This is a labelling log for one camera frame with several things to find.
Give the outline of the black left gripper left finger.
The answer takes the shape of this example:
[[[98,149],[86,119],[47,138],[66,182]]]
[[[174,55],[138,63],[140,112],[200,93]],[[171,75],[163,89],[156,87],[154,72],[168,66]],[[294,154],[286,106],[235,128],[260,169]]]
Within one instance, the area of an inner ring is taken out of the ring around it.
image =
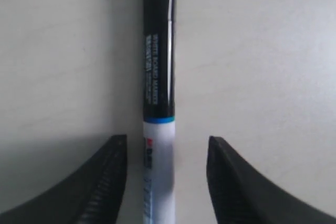
[[[83,165],[1,223],[117,223],[128,173],[127,136],[113,135]]]

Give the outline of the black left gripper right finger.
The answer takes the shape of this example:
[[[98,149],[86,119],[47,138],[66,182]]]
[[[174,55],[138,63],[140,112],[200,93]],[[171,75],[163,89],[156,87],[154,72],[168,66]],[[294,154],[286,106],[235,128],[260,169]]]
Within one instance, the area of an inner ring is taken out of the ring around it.
[[[262,175],[220,136],[209,137],[206,177],[217,223],[335,223]]]

